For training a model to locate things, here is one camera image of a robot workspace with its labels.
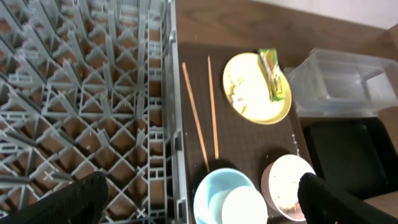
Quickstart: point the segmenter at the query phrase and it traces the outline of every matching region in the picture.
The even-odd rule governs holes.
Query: gray plastic dish rack
[[[174,0],[0,0],[0,213],[90,172],[101,223],[186,223]]]

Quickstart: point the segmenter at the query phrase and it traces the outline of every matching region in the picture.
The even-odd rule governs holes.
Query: light blue bowl
[[[213,218],[216,211],[209,210],[211,198],[217,193],[242,186],[254,187],[254,184],[248,177],[236,169],[222,168],[209,173],[200,182],[195,198],[193,199],[193,214],[196,223],[216,223]]]

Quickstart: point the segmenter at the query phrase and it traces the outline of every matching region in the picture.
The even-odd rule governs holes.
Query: plastic storage container
[[[91,172],[101,223],[186,223],[174,0],[0,1],[0,218]]]
[[[398,105],[394,60],[314,49],[288,75],[299,116],[377,116]]]

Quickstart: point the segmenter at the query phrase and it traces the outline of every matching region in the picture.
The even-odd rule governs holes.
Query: wooden surface
[[[398,21],[398,1],[391,0],[255,0],[321,16],[389,29]]]
[[[177,37],[179,48],[187,43],[251,49],[275,47],[282,68],[300,65],[314,48],[398,60],[397,27],[387,31],[247,0],[177,0]],[[184,61],[184,56],[180,55],[179,60]],[[393,82],[394,87],[398,86],[398,80]],[[382,111],[379,116],[396,149],[397,114],[398,108],[391,108]],[[300,153],[308,156],[294,107],[289,113],[289,120]],[[398,217],[396,197],[380,196],[369,199],[369,203]]]

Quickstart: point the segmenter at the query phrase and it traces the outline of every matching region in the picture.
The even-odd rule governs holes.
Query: black object
[[[94,172],[1,219],[0,224],[98,224],[107,200],[105,176]]]
[[[308,224],[398,223],[398,219],[309,173],[300,179],[298,202]]]
[[[398,190],[398,155],[377,118],[317,122],[304,136],[315,172],[328,183],[360,199]]]

